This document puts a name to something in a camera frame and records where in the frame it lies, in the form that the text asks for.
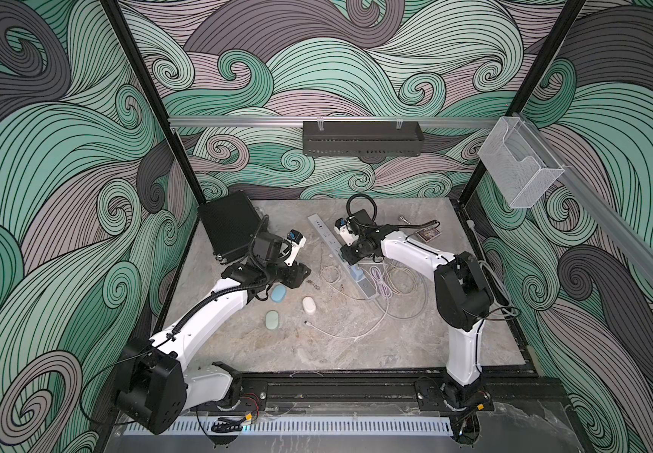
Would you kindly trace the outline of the light blue usb charger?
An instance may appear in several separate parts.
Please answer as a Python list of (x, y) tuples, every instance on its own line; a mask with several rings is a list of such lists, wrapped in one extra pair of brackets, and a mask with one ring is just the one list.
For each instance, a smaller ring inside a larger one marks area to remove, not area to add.
[(361, 267), (357, 264), (350, 266), (350, 274), (354, 279), (354, 281), (361, 281), (362, 279), (364, 279), (364, 272), (361, 269)]

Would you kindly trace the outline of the green earbud case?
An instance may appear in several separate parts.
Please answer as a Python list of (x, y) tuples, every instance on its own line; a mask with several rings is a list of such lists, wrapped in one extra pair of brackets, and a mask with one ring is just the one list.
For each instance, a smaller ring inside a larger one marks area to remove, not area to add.
[(267, 330), (277, 330), (280, 325), (280, 316), (277, 311), (268, 311), (265, 316), (264, 325)]

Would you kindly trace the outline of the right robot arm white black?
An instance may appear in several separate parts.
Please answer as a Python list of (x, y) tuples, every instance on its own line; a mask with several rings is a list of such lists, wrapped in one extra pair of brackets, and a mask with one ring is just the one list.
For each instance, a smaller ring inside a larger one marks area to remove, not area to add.
[(500, 311), (511, 319), (519, 309), (494, 305), (486, 267), (467, 251), (452, 253), (418, 243), (406, 230), (417, 232), (437, 226), (426, 224), (377, 224), (377, 204), (367, 194), (355, 194), (346, 201), (346, 216), (335, 223), (343, 238), (341, 256), (350, 265), (372, 260), (393, 260), (433, 283), (436, 309), (449, 326), (447, 379), (443, 393), (449, 404), (462, 407), (481, 392), (480, 364), (482, 331)]

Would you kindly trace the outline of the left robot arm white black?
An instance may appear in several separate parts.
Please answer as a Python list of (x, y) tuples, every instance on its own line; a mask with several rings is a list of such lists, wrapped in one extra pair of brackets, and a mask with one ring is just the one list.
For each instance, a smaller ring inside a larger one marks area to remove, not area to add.
[(232, 409), (241, 399), (241, 372), (223, 362), (192, 371), (196, 352), (232, 315), (275, 284), (296, 289), (311, 271), (296, 260), (306, 245), (297, 230), (281, 238), (256, 234), (244, 262), (224, 270), (209, 294), (150, 339), (126, 344), (114, 367), (114, 404), (152, 434), (166, 431), (186, 410), (214, 403)]

